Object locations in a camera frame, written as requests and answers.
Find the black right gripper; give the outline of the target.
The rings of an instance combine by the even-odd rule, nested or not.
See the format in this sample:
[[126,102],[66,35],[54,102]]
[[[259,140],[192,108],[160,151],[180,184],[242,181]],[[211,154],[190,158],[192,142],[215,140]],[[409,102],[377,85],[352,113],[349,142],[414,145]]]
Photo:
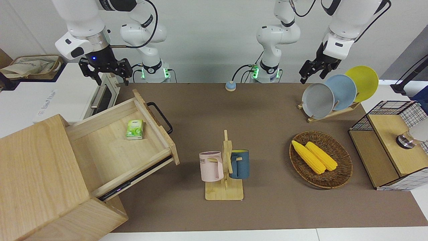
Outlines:
[[133,68],[127,58],[117,60],[110,46],[91,52],[79,60],[79,67],[85,77],[96,81],[98,86],[102,85],[99,73],[113,73],[123,79],[125,86],[129,85],[129,79],[133,75]]

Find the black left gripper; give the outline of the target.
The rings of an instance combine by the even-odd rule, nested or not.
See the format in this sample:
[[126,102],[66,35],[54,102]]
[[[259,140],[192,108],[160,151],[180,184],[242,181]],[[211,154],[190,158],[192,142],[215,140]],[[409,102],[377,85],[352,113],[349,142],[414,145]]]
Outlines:
[[301,84],[306,84],[307,79],[309,78],[309,73],[316,73],[320,70],[320,78],[325,79],[326,76],[332,71],[336,70],[341,63],[341,59],[333,58],[324,54],[324,49],[326,43],[321,43],[316,52],[316,57],[313,61],[306,60],[300,70]]

